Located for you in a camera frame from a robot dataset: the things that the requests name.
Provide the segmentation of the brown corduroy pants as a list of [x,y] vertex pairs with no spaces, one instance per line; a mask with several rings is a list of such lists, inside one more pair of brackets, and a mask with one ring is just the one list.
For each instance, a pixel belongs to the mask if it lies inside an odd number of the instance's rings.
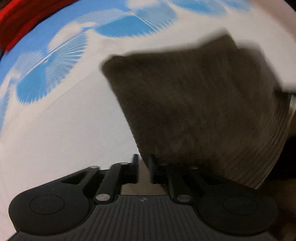
[[288,136],[291,94],[263,53],[221,32],[101,66],[144,160],[185,163],[258,188]]

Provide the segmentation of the blue white patterned bedsheet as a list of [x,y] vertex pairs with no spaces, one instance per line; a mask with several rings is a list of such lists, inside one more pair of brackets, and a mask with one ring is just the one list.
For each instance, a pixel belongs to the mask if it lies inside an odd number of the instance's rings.
[[77,1],[1,60],[1,240],[19,193],[138,152],[100,71],[110,55],[190,45],[226,30],[257,44],[295,89],[295,10],[285,1]]

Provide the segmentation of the red folded blanket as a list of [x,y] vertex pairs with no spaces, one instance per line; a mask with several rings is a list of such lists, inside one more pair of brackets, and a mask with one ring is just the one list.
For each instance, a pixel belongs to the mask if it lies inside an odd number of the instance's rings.
[[10,51],[37,24],[73,3],[73,0],[1,1],[1,51]]

